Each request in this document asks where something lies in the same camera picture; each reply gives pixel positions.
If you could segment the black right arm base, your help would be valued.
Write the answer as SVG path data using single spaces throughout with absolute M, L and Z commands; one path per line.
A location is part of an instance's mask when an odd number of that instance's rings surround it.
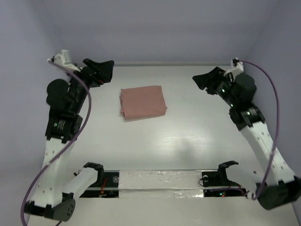
M 238 165 L 236 161 L 227 161 L 218 165 L 218 169 L 202 171 L 202 176 L 198 183 L 203 188 L 224 186 L 225 188 L 211 188 L 211 192 L 223 191 L 221 196 L 225 196 L 224 193 L 228 190 L 238 190 L 243 197 L 247 197 L 248 192 L 241 187 L 240 184 L 230 181 L 227 177 L 226 169 L 232 165 Z

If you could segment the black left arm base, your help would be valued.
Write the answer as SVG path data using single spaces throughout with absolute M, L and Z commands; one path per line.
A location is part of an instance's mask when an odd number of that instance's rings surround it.
M 105 171 L 102 182 L 95 182 L 80 198 L 118 198 L 119 171 Z

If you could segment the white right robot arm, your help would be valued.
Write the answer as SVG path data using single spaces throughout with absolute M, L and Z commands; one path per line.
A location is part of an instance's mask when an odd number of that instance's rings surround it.
M 219 95 L 229 106 L 229 115 L 238 131 L 247 140 L 265 174 L 243 169 L 236 161 L 218 166 L 214 176 L 221 186 L 233 182 L 241 185 L 246 195 L 255 198 L 266 210 L 298 200 L 301 196 L 301 179 L 286 164 L 275 146 L 276 139 L 269 134 L 265 118 L 253 104 L 257 87 L 254 79 L 242 69 L 225 71 L 219 67 L 192 78 L 199 89 L 207 94 Z

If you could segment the pink printed t-shirt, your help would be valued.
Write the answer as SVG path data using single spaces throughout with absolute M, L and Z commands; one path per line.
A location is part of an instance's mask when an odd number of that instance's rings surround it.
M 146 86 L 120 91 L 120 113 L 125 120 L 139 120 L 166 114 L 167 106 L 161 86 Z

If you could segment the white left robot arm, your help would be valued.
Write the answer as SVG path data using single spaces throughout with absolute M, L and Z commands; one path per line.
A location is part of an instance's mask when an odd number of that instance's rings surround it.
M 58 57 L 48 60 L 63 70 L 69 81 L 56 79 L 47 86 L 46 102 L 49 118 L 45 132 L 46 149 L 42 169 L 28 188 L 21 204 L 20 218 L 26 225 L 25 215 L 35 215 L 55 220 L 68 221 L 74 213 L 76 200 L 91 185 L 99 186 L 104 181 L 101 164 L 88 162 L 70 182 L 64 175 L 67 161 L 75 141 L 85 128 L 88 118 L 80 116 L 84 102 L 92 102 L 90 89 L 112 80 L 114 61 L 101 63 L 88 58 L 78 67 Z

